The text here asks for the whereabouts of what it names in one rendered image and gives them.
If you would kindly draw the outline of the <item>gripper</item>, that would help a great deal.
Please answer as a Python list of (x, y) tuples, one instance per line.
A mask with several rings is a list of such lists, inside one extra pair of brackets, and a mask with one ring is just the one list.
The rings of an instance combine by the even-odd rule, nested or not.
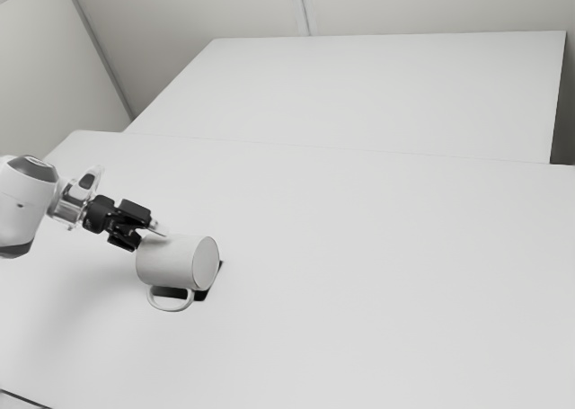
[(128, 252), (135, 252), (140, 246), (139, 228), (159, 236), (169, 235), (168, 226), (161, 224), (150, 209), (126, 199), (116, 207), (115, 201), (104, 195), (97, 195), (87, 203), (82, 227), (95, 234), (108, 232), (107, 242)]

